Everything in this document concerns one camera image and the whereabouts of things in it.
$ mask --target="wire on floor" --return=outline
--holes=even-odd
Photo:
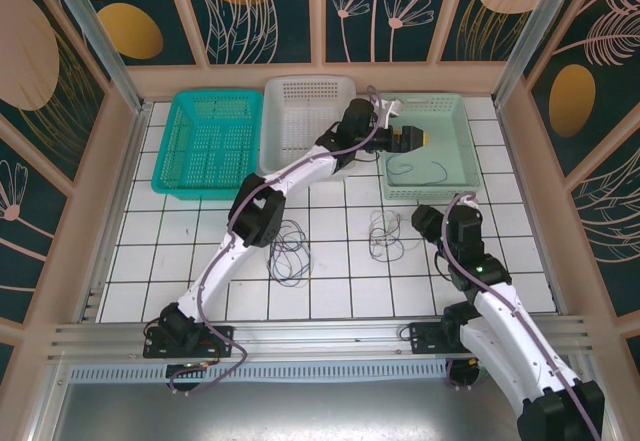
[[[267,269],[271,279],[286,288],[302,288],[311,278],[311,247],[297,222],[283,219],[269,247]]]
[[[407,251],[417,248],[422,244],[418,240],[415,245],[407,247],[402,241],[402,222],[410,221],[400,213],[393,210],[376,210],[371,212],[369,224],[369,255],[379,263],[391,263],[402,259]]]

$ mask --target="plastic basket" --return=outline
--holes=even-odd
[[[233,199],[256,169],[262,94],[247,89],[199,89],[171,103],[154,191],[179,199]]]
[[[479,191],[482,174],[469,120],[458,94],[385,93],[384,99],[404,102],[402,113],[392,118],[394,127],[422,129],[428,143],[415,151],[383,153],[380,170],[387,199],[448,201],[462,191]]]
[[[300,159],[356,97],[345,76],[285,76],[264,91],[260,171],[273,173]]]

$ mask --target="cable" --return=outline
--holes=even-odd
[[[407,163],[402,163],[399,164],[397,167],[398,168],[402,168],[402,171],[391,171],[391,169],[389,168],[389,163],[394,160],[395,158],[397,158],[398,156],[400,156],[401,153],[395,153],[390,155],[387,158],[387,161],[385,162],[385,167],[387,169],[387,173],[389,174],[389,176],[402,176],[403,174],[407,174],[410,173],[411,171],[413,171],[414,166],[411,164],[407,164]],[[440,184],[440,183],[444,183],[447,179],[449,179],[449,173],[447,172],[447,169],[440,164],[437,161],[431,161],[431,164],[435,164],[437,166],[440,166],[440,168],[442,169],[442,171],[444,172],[444,178],[439,179],[438,181],[429,181],[427,183],[422,183],[422,184],[416,184],[414,186],[429,186],[432,184]]]
[[[282,220],[280,231],[269,246],[267,269],[271,278],[281,286],[302,288],[307,285],[305,283],[299,286],[305,274],[309,275],[307,282],[311,277],[311,248],[297,222]]]
[[[436,271],[438,271],[438,274],[440,276],[442,276],[444,279],[446,279],[447,281],[451,281],[451,276],[447,276],[445,275],[442,270],[440,269],[440,266],[438,266],[438,258],[440,258],[440,253],[438,251],[436,251],[436,254],[433,256],[433,265],[436,267]]]
[[[236,371],[247,360],[247,356],[248,356],[247,350],[244,349],[240,344],[238,344],[234,340],[224,336],[222,333],[220,333],[211,324],[211,321],[209,321],[209,319],[207,318],[206,313],[204,312],[204,307],[203,307],[203,304],[202,304],[202,291],[204,290],[204,287],[205,287],[205,284],[206,284],[207,279],[209,277],[209,274],[211,274],[211,271],[216,266],[218,261],[224,255],[226,255],[231,249],[233,249],[235,247],[235,243],[237,241],[237,236],[233,232],[233,227],[235,226],[236,222],[238,221],[238,217],[240,216],[242,211],[244,211],[244,208],[250,202],[253,202],[253,200],[255,199],[256,195],[258,193],[260,193],[260,191],[262,191],[264,189],[267,189],[269,186],[271,186],[273,184],[281,182],[282,178],[287,177],[289,174],[294,172],[296,169],[298,169],[298,168],[304,166],[305,164],[310,163],[310,162],[312,162],[312,161],[314,161],[316,159],[325,158],[325,157],[335,157],[335,156],[341,156],[343,154],[352,153],[354,151],[359,150],[364,145],[366,145],[369,141],[371,141],[373,139],[373,137],[376,135],[377,129],[380,128],[380,126],[382,125],[382,116],[381,116],[382,98],[380,98],[380,95],[378,94],[378,92],[376,91],[376,89],[373,86],[368,86],[367,87],[367,93],[369,94],[369,100],[372,103],[375,100],[375,105],[374,105],[375,108],[374,109],[376,111],[376,116],[377,116],[376,123],[375,123],[373,129],[371,130],[371,132],[367,135],[367,137],[365,137],[362,141],[360,141],[356,145],[351,146],[349,148],[345,148],[345,149],[342,149],[342,150],[339,150],[339,151],[334,151],[334,152],[327,151],[326,153],[318,153],[318,154],[316,154],[314,156],[310,156],[309,158],[304,158],[304,159],[300,160],[299,162],[295,163],[293,166],[291,166],[290,168],[288,168],[287,170],[282,172],[279,177],[273,178],[273,179],[271,179],[269,181],[265,181],[260,186],[257,186],[256,188],[254,188],[247,195],[247,197],[242,200],[242,202],[238,205],[237,209],[235,210],[235,212],[232,214],[231,218],[229,219],[229,224],[227,225],[227,234],[229,234],[231,236],[231,241],[229,242],[229,244],[227,244],[227,246],[225,246],[221,251],[219,251],[216,254],[216,256],[213,258],[213,260],[211,261],[209,266],[207,266],[207,269],[205,270],[205,272],[204,272],[204,274],[202,276],[202,283],[200,283],[200,286],[199,286],[199,289],[198,289],[198,295],[197,295],[196,304],[198,306],[198,313],[199,313],[200,317],[202,318],[202,321],[203,321],[204,325],[207,327],[207,329],[209,329],[209,331],[212,334],[214,334],[215,336],[220,338],[225,344],[231,345],[234,348],[238,349],[242,353],[242,356],[240,358],[240,361],[238,361],[236,364],[234,364],[231,368],[226,370],[224,373],[222,373],[216,379],[214,379],[213,381],[211,381],[211,382],[209,382],[207,384],[199,384],[198,386],[196,386],[194,389],[192,389],[189,392],[195,394],[195,393],[202,392],[202,391],[204,391],[206,389],[209,389],[209,388],[212,388],[212,387],[216,386],[220,381],[222,381],[224,378],[226,378],[227,376],[231,375],[234,371]],[[202,368],[203,368],[202,366],[200,366],[198,368],[187,368],[187,369],[183,370],[183,373],[192,372],[192,371],[200,371],[200,370],[202,370]],[[176,392],[177,392],[177,390],[174,389],[174,388],[172,388],[172,391],[173,391],[174,394],[176,394]]]
[[[593,424],[593,421],[591,421],[591,418],[587,414],[587,411],[585,410],[584,406],[582,405],[582,403],[578,399],[578,396],[576,395],[575,391],[569,385],[569,382],[566,380],[566,378],[564,377],[564,374],[560,371],[560,368],[558,367],[558,365],[554,361],[553,356],[547,351],[547,349],[545,348],[543,342],[540,340],[540,338],[538,337],[538,335],[536,334],[534,329],[531,327],[531,325],[524,318],[524,316],[522,315],[520,310],[518,308],[516,308],[511,303],[511,301],[509,301],[507,298],[505,298],[498,291],[496,291],[495,289],[493,289],[491,286],[487,285],[486,283],[482,282],[482,280],[478,279],[472,273],[467,271],[458,262],[458,260],[453,255],[453,253],[451,251],[451,247],[449,246],[449,240],[448,240],[448,237],[447,237],[447,224],[449,222],[448,220],[449,220],[449,216],[451,214],[451,210],[453,209],[453,207],[455,205],[457,205],[460,202],[460,200],[463,197],[466,197],[468,200],[473,200],[473,199],[475,199],[476,195],[473,192],[467,191],[467,192],[464,192],[464,193],[461,193],[461,194],[458,194],[457,196],[455,196],[451,200],[449,205],[447,206],[447,209],[444,212],[444,217],[442,218],[442,245],[443,245],[443,248],[444,248],[444,253],[445,253],[445,257],[446,257],[447,261],[449,261],[449,263],[453,264],[456,267],[456,269],[458,271],[460,271],[460,273],[462,273],[469,281],[471,281],[472,283],[477,285],[483,291],[486,291],[486,292],[492,294],[493,296],[495,296],[496,299],[498,299],[502,304],[504,304],[507,307],[507,309],[509,309],[509,311],[511,311],[511,314],[520,322],[522,327],[525,329],[525,331],[531,337],[531,340],[534,342],[534,344],[536,345],[536,347],[538,348],[538,350],[540,351],[540,353],[544,357],[544,359],[547,362],[547,364],[549,365],[549,368],[551,369],[552,373],[555,374],[558,377],[558,380],[560,381],[560,383],[562,384],[564,389],[569,394],[569,397],[571,398],[571,400],[573,401],[574,405],[576,406],[576,409],[578,410],[578,412],[580,413],[580,416],[582,417],[582,419],[584,420],[585,424],[587,425],[587,428],[589,428],[589,431],[591,432],[591,435],[593,436],[593,439],[595,441],[600,441],[600,435],[598,434],[598,430],[596,429],[595,425]]]
[[[415,246],[405,247],[400,239],[402,221],[408,221],[400,213],[393,210],[376,210],[371,212],[369,218],[369,255],[379,263],[392,263],[402,259],[407,251],[417,248],[422,243],[418,240]],[[397,257],[390,258],[388,248],[396,246],[400,250]]]

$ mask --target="yellow circle pattern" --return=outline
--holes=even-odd
[[[98,18],[120,54],[149,59],[162,51],[160,28],[151,16],[126,3],[113,3],[98,12]]]

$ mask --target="floor tile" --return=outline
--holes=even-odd
[[[127,213],[121,244],[156,244],[162,213]]]
[[[348,278],[347,243],[311,242],[312,278]]]
[[[283,224],[280,225],[280,234],[291,233],[295,231],[295,226],[290,223],[284,223],[285,220],[295,221],[300,225],[302,232],[309,239],[309,210],[308,209],[286,209],[282,216]]]
[[[110,283],[101,323],[139,323],[148,283]]]
[[[193,250],[193,262],[191,264],[191,276],[189,280],[195,281],[198,279],[205,268],[208,266],[209,261],[213,259],[213,256],[218,252],[219,244],[196,244]]]
[[[476,146],[504,145],[504,137],[498,121],[473,121],[469,125]]]
[[[514,274],[511,279],[522,300],[524,309],[530,313],[556,311],[551,289],[544,273]]]
[[[531,236],[531,225],[524,204],[496,204],[493,206],[500,236]]]
[[[389,263],[391,276],[428,276],[427,256],[424,250],[424,242],[421,240],[404,240],[395,243],[389,248]]]
[[[309,188],[303,189],[299,193],[289,194],[285,204],[286,208],[308,208],[309,207]]]
[[[482,236],[486,238],[496,237],[498,232],[496,231],[496,223],[493,220],[493,211],[491,210],[491,206],[488,204],[481,204],[480,213],[482,213]]]
[[[349,261],[352,277],[389,276],[389,263],[384,248],[374,250],[374,254],[380,253],[381,260],[376,261],[369,252],[368,241],[351,241],[349,243]]]
[[[147,302],[142,316],[143,322],[151,321],[160,316],[160,312],[175,303],[189,288],[188,283],[151,283],[147,293]]]
[[[270,281],[269,319],[309,319],[309,285],[285,287]]]
[[[266,320],[268,293],[268,281],[232,281],[229,283],[227,320]]]
[[[151,281],[188,281],[193,245],[158,246]]]
[[[153,170],[156,167],[158,153],[142,153],[140,155],[140,163],[136,173],[136,181],[151,181],[153,178]]]
[[[348,208],[347,223],[349,227],[349,240],[368,240],[371,222],[381,216],[382,210],[380,209],[380,207]]]
[[[389,278],[351,280],[354,318],[393,316]]]
[[[197,211],[165,211],[158,244],[186,244],[196,239]]]
[[[512,273],[535,273],[542,271],[538,248],[530,238],[501,238],[507,270]]]
[[[436,303],[436,314],[441,316],[444,308],[452,304],[466,301],[464,294],[453,285],[451,281],[440,276],[431,276],[433,296]]]
[[[164,135],[164,127],[150,127],[147,128],[147,137],[144,140],[144,146],[142,152],[158,152],[160,151],[160,144],[162,143],[162,136]]]
[[[522,197],[513,174],[485,174],[491,203],[521,203]]]
[[[504,262],[504,254],[502,252],[504,242],[500,243],[499,238],[483,238],[482,241],[484,242],[484,252],[496,258],[502,263],[503,266],[506,267]]]
[[[351,288],[349,280],[312,279],[311,280],[311,317],[350,318]]]
[[[200,201],[198,200],[185,201],[170,195],[167,196],[167,201],[164,204],[165,211],[197,211],[199,209]]]
[[[165,126],[170,109],[171,103],[154,103],[149,126]]]
[[[464,106],[467,117],[472,119],[496,119],[496,110],[493,101],[488,96],[464,97]]]
[[[309,188],[309,206],[329,208],[344,206],[344,183],[316,183]]]
[[[162,211],[164,194],[158,194],[151,188],[149,181],[136,181],[129,201],[129,211]]]
[[[228,211],[201,211],[198,221],[197,243],[220,243],[227,230]]]
[[[346,241],[347,219],[344,208],[311,210],[311,229],[314,241]]]
[[[476,149],[480,158],[480,169],[484,174],[513,172],[506,147],[478,146]]]
[[[217,199],[203,199],[200,203],[200,209],[203,210],[220,209],[228,212],[231,206],[233,206],[233,201],[221,201]]]
[[[429,276],[394,277],[393,306],[396,316],[433,316],[433,294]]]
[[[111,281],[149,281],[154,253],[154,246],[120,246],[111,272]]]
[[[349,206],[380,206],[380,183],[375,176],[347,178]]]

